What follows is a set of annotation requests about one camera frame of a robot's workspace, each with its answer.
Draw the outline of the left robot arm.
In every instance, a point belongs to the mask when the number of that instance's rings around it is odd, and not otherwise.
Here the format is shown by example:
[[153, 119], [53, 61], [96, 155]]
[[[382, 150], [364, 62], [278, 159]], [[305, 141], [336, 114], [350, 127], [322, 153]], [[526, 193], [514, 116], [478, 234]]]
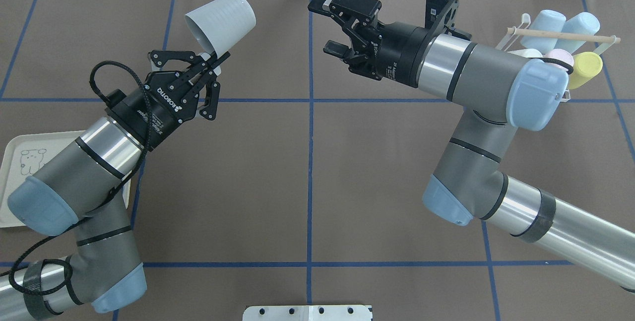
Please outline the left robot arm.
[[147, 153], [195, 114], [214, 120], [218, 106], [220, 66], [224, 53], [159, 51], [145, 81], [130, 71], [137, 88], [130, 94], [105, 95], [106, 115], [65, 149], [27, 177], [8, 199], [9, 210], [45, 241], [72, 230], [76, 253], [46, 258], [21, 267], [28, 249], [1, 276], [1, 319], [41, 321], [90, 304], [100, 314], [140, 299], [147, 289], [143, 262], [124, 202], [124, 185], [141, 167]]

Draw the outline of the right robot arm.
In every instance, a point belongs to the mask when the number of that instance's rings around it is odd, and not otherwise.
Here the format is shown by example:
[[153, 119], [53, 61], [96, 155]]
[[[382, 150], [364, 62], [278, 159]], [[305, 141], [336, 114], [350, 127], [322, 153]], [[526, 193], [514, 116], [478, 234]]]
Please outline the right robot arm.
[[524, 58], [471, 41], [454, 27], [458, 0], [427, 0], [426, 24], [382, 23], [379, 0], [309, 0], [309, 19], [331, 18], [351, 39], [351, 47], [329, 41], [326, 54], [353, 74], [388, 78], [433, 95], [429, 103], [453, 103], [462, 117], [430, 174], [424, 206], [445, 220], [482, 229], [483, 260], [326, 261], [315, 256], [315, 107], [338, 104], [316, 99], [309, 86], [309, 206], [307, 293], [321, 268], [442, 267], [451, 280], [438, 287], [482, 291], [471, 276], [488, 279], [498, 294], [496, 267], [538, 266], [532, 260], [493, 260], [486, 225], [494, 225], [528, 246], [553, 253], [553, 265], [580, 266], [634, 293], [634, 234], [528, 185], [501, 170], [501, 161], [521, 131], [543, 129], [571, 86], [572, 64], [537, 56]]

